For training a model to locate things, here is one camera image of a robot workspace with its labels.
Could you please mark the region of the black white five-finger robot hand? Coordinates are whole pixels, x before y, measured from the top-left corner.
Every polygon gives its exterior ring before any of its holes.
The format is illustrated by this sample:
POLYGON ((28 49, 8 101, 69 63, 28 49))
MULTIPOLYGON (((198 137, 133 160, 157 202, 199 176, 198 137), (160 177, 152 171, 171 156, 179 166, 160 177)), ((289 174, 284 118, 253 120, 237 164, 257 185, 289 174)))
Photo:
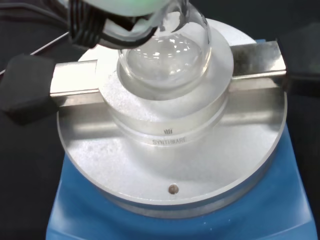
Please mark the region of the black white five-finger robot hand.
POLYGON ((142 46, 169 11, 169 0, 68 0, 67 25, 74 45, 125 50, 142 46))

